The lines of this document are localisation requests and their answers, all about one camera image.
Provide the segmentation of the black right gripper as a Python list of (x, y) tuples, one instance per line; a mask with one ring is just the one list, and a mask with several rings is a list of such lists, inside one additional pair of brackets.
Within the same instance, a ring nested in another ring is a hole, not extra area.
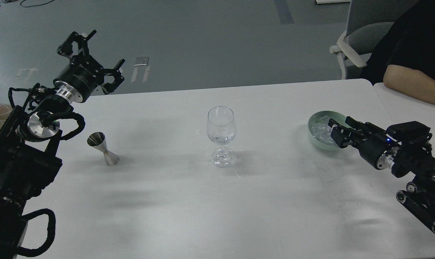
[(328, 125), (332, 128), (331, 137), (339, 148), (353, 146), (375, 169), (387, 169), (392, 166), (398, 144), (386, 135), (384, 129), (370, 122), (359, 122), (350, 116), (346, 117), (345, 123), (349, 127), (333, 118), (328, 121)]

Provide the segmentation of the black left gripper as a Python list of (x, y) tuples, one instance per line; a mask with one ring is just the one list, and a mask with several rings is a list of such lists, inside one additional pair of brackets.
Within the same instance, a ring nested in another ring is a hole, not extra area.
[[(97, 86), (104, 95), (113, 93), (124, 81), (121, 67), (125, 59), (121, 59), (114, 68), (104, 68), (89, 53), (88, 41), (97, 33), (91, 31), (87, 36), (72, 32), (61, 44), (57, 53), (68, 58), (69, 64), (53, 80), (55, 87), (66, 84), (76, 90), (75, 102), (87, 101)], [(78, 54), (74, 54), (73, 43), (78, 45)]]

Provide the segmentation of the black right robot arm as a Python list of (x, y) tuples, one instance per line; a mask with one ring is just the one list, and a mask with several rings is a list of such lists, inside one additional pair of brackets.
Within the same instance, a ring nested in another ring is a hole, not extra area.
[(331, 137), (339, 148), (352, 146), (375, 169), (390, 169), (402, 178), (414, 174), (396, 199), (435, 234), (435, 158), (432, 155), (431, 128), (418, 122), (390, 125), (382, 129), (351, 117), (340, 124), (328, 121)]

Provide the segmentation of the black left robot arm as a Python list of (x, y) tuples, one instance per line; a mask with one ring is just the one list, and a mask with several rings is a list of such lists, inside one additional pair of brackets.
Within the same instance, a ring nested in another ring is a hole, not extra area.
[[(90, 55), (88, 42), (96, 32), (72, 32), (58, 47), (57, 53), (69, 64), (53, 87), (37, 83), (8, 91), (12, 111), (0, 128), (0, 259), (37, 257), (53, 244), (55, 213), (44, 208), (24, 214), (26, 202), (39, 196), (61, 169), (59, 143), (84, 130), (84, 118), (74, 112), (72, 103), (86, 102), (97, 87), (105, 95), (113, 93), (124, 81), (124, 59), (114, 68), (104, 68)], [(41, 215), (48, 217), (44, 243), (36, 249), (22, 247), (28, 222)]]

